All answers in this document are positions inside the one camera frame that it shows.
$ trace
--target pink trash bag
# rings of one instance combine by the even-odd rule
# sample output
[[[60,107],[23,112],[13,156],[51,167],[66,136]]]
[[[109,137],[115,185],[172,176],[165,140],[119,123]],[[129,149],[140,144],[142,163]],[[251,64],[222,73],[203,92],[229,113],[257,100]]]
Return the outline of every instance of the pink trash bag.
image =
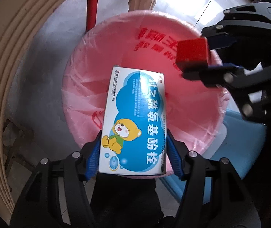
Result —
[[[111,71],[119,65],[164,73],[167,127],[189,150],[205,152],[223,121],[229,93],[181,77],[175,64],[177,42],[199,36],[187,22],[143,10],[91,29],[72,53],[62,85],[63,110],[78,145],[93,141],[102,129]],[[211,55],[212,64],[221,64],[215,51]],[[172,173],[167,159],[166,175]]]

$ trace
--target cartoon bear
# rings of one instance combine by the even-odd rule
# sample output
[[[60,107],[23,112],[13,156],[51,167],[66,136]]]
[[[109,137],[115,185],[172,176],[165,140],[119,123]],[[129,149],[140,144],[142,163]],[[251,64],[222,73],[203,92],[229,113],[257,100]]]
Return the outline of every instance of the cartoon bear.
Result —
[[[114,135],[104,135],[102,138],[102,146],[109,147],[110,150],[121,153],[124,141],[132,141],[141,136],[142,132],[138,129],[137,125],[130,119],[122,118],[117,120],[112,127]]]

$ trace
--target blue gripper pad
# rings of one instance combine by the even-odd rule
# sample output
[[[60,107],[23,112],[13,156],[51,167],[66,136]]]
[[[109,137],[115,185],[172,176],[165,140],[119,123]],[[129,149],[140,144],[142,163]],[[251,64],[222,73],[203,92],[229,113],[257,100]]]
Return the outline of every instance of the blue gripper pad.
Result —
[[[171,163],[171,167],[174,171],[174,174],[179,178],[182,179],[184,176],[183,168],[182,168],[182,158],[179,155],[178,150],[174,146],[171,136],[168,135],[167,132],[167,155],[169,161]]]
[[[85,173],[86,181],[89,181],[97,173],[100,156],[100,146],[101,146],[101,137],[96,141],[96,144],[86,162],[86,173]]]

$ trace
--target light blue stool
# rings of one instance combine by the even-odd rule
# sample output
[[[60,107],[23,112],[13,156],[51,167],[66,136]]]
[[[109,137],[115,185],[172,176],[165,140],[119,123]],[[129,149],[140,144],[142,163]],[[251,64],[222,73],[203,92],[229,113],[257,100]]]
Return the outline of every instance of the light blue stool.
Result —
[[[266,138],[266,126],[259,123],[244,121],[240,113],[227,110],[219,133],[210,147],[203,153],[203,157],[218,161],[222,157],[228,158],[237,173],[243,179],[255,163],[263,148]],[[175,176],[160,179],[172,196],[181,201],[185,188]],[[211,178],[206,178],[203,203],[210,200]]]

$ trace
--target gray floor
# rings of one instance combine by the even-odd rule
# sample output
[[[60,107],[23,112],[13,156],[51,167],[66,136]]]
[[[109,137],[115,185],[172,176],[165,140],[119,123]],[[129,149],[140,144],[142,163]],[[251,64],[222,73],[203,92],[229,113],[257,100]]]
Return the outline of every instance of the gray floor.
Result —
[[[220,21],[224,9],[246,3],[247,0],[157,0],[154,10],[186,20],[201,31]],[[69,56],[85,33],[85,11],[86,0],[66,0],[57,8],[35,36],[10,90],[6,114],[34,132],[33,142],[20,149],[34,165],[41,158],[58,160],[79,149],[65,122],[61,83]],[[128,0],[99,0],[97,23],[127,11]],[[14,172],[9,176],[15,200],[29,177],[29,172],[18,168],[13,167]],[[85,185],[89,198],[94,183],[91,180]],[[160,180],[157,192],[164,214],[175,215],[178,203]],[[68,220],[65,204],[61,208],[64,219]]]

